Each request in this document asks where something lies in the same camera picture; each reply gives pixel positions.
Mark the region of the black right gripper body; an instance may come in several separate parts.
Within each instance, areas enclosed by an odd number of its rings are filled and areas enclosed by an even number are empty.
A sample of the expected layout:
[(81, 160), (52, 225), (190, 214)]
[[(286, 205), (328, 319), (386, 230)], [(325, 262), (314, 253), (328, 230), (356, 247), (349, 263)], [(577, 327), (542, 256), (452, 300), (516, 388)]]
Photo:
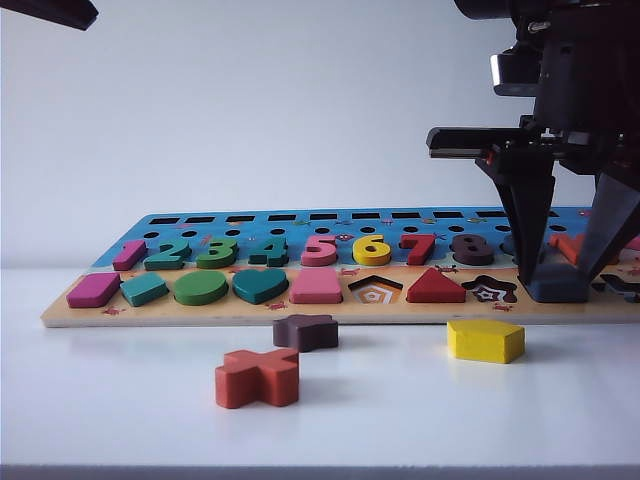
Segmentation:
[(639, 171), (639, 43), (632, 38), (550, 40), (534, 112), (514, 128), (432, 129), (434, 158), (473, 159), (488, 174)]

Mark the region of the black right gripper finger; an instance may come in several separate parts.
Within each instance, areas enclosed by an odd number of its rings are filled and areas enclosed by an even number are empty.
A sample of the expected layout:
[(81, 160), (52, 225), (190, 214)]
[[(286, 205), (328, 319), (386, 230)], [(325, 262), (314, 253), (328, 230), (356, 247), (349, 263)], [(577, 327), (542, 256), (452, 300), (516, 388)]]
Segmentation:
[(591, 216), (577, 270), (580, 287), (603, 270), (639, 234), (639, 172), (603, 171), (597, 176)]
[(507, 214), (523, 284), (531, 281), (539, 263), (555, 186), (553, 163), (539, 148), (491, 151), (475, 161), (493, 181)]

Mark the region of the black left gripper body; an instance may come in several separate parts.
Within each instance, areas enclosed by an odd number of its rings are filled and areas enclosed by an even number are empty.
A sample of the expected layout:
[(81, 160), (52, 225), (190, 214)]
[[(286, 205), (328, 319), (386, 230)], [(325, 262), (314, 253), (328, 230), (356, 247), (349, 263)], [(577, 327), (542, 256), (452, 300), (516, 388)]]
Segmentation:
[(89, 0), (1, 0), (1, 7), (41, 20), (86, 31), (98, 10)]

